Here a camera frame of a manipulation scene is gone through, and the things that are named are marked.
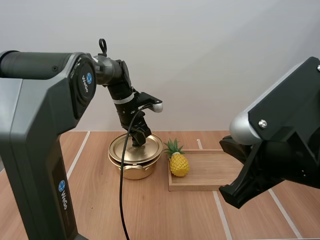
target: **white line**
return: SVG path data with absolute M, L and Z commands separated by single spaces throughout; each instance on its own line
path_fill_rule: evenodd
M 229 229 L 229 226 L 228 226 L 226 215 L 224 213 L 224 209 L 222 208 L 218 193 L 216 191 L 213 191 L 213 196 L 214 196 L 214 200 L 215 200 L 216 206 L 217 206 L 219 214 L 220 214 L 220 218 L 221 218 L 221 221 L 222 221 L 222 225 L 223 225 L 223 229 L 224 229 L 224 232 L 225 232 L 226 239 L 227 240 L 232 240 L 232 236 L 231 236 L 231 232 L 230 232 L 230 229 Z
M 280 211 L 283 214 L 285 220 L 290 225 L 290 227 L 291 227 L 292 231 L 294 232 L 294 234 L 296 235 L 296 237 L 298 239 L 302 239 L 302 236 L 301 236 L 300 232 L 298 231 L 298 229 L 296 228 L 294 222 L 291 220 L 291 218 L 289 217 L 289 215 L 287 214 L 286 210 L 284 209 L 284 207 L 282 206 L 281 202 L 279 201 L 279 199 L 277 198 L 277 196 L 275 195 L 274 191 L 271 188 L 269 189 L 269 193 L 271 194 L 273 200 L 275 201 L 276 205 L 280 209 Z
M 82 144 L 81 144 L 81 147 L 79 148 L 79 151 L 78 151 L 78 153 L 76 154 L 76 156 L 75 156 L 75 158 L 74 158 L 74 160 L 73 160 L 73 162 L 72 162 L 72 164 L 71 164 L 71 166 L 70 166 L 70 169 L 69 169 L 68 173 L 66 174 L 66 178 L 67 178 L 67 179 L 69 179 L 72 171 L 74 170 L 74 168 L 75 168 L 75 166 L 76 166 L 76 164 L 77 164 L 77 162 L 78 162 L 78 159 L 79 159 L 79 157 L 80 157 L 80 155 L 81 155 L 81 153 L 82 153 L 82 150 L 84 149 L 84 147 L 85 147 L 85 145 L 86 145 L 86 142 L 87 142 L 87 140 L 88 140 L 88 138 L 89 138 L 89 135 L 90 135 L 90 131 L 88 131 L 88 132 L 86 133 L 85 138 L 83 139 L 83 142 L 82 142 Z
M 197 139 L 196 141 L 198 142 L 199 149 L 204 149 L 204 148 L 202 147 L 202 144 L 201 144 L 200 139 Z

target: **pineapple leaves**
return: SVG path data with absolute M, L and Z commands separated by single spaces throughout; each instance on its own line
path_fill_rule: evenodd
M 164 143 L 167 146 L 167 148 L 164 151 L 168 151 L 171 154 L 176 153 L 176 152 L 181 153 L 181 149 L 183 148 L 183 146 L 178 147 L 178 143 L 179 142 L 178 142 L 177 138 L 175 138 L 174 141 L 169 139 L 169 141 L 167 143 Z
M 177 138 L 174 140 L 174 148 L 178 149 L 178 140 L 177 140 Z
M 181 147 L 178 148 L 178 151 L 179 153 L 181 153 L 181 149 L 183 148 L 183 145 Z

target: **dark gray robot arm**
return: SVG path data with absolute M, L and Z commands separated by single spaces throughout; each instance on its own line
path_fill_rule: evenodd
M 162 109 L 160 100 L 131 87 L 123 61 L 82 52 L 0 53 L 0 158 L 29 239 L 86 240 L 77 230 L 59 135 L 77 126 L 97 84 L 108 87 L 124 128 L 140 106 Z M 141 146 L 151 131 L 143 115 L 137 119 L 131 135 Z
M 95 57 L 79 53 L 78 59 L 72 62 L 73 66 L 65 69 L 67 62 L 74 55 L 8 51 L 0 58 L 0 77 L 25 80 L 50 80 L 53 77 L 57 80 L 59 77 L 68 79 L 76 119 L 81 118 L 89 105 L 95 94 L 96 84 L 103 85 L 108 88 L 121 126 L 126 130 L 139 107 L 149 104 L 152 111 L 162 111 L 161 100 L 145 92 L 138 92 L 132 87 L 128 67 L 124 61 L 112 60 L 107 57 L 106 52 Z M 141 111 L 135 117 L 130 131 L 134 147 L 142 146 L 151 135 L 144 115 Z
M 125 61 L 112 60 L 107 57 L 107 49 L 103 47 L 101 49 L 103 53 L 93 58 L 97 84 L 108 88 L 121 126 L 127 130 L 139 107 L 144 105 L 150 105 L 149 109 L 156 113 L 162 112 L 163 104 L 161 100 L 145 92 L 138 92 L 132 87 Z M 146 142 L 146 138 L 151 135 L 151 130 L 146 124 L 144 115 L 144 112 L 139 112 L 132 124 L 130 135 L 132 136 L 133 147 L 142 146 Z

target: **pineapple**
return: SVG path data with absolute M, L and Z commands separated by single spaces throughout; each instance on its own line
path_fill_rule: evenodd
M 164 143 L 168 148 L 165 149 L 165 153 L 170 155 L 170 171 L 177 177 L 184 177 L 189 172 L 189 163 L 184 152 L 181 151 L 182 147 L 178 148 L 177 139 L 174 142 L 171 139 L 168 143 Z

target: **black cable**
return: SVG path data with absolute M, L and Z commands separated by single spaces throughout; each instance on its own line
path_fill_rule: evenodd
M 132 118 L 132 120 L 130 122 L 130 125 L 128 127 L 128 130 L 127 130 L 128 132 L 127 132 L 127 134 L 125 136 L 124 145 L 123 145 L 123 151 L 122 151 L 122 157 L 121 157 L 121 168 L 120 168 L 119 204 L 120 204 L 121 222 L 122 222 L 122 226 L 123 226 L 123 230 L 124 230 L 124 234 L 125 234 L 126 240 L 130 240 L 128 232 L 127 232 L 126 224 L 125 224 L 124 210 L 122 208 L 122 185 L 123 185 L 123 179 L 124 179 L 124 161 L 125 161 L 126 148 L 127 148 L 127 143 L 128 143 L 128 138 L 129 138 L 129 135 L 130 135 L 131 127 L 132 127 L 132 124 L 134 123 L 134 120 L 135 120 L 136 116 L 142 110 L 150 108 L 150 107 L 152 107 L 152 104 L 146 104 L 135 113 L 135 115 L 133 116 L 133 118 Z

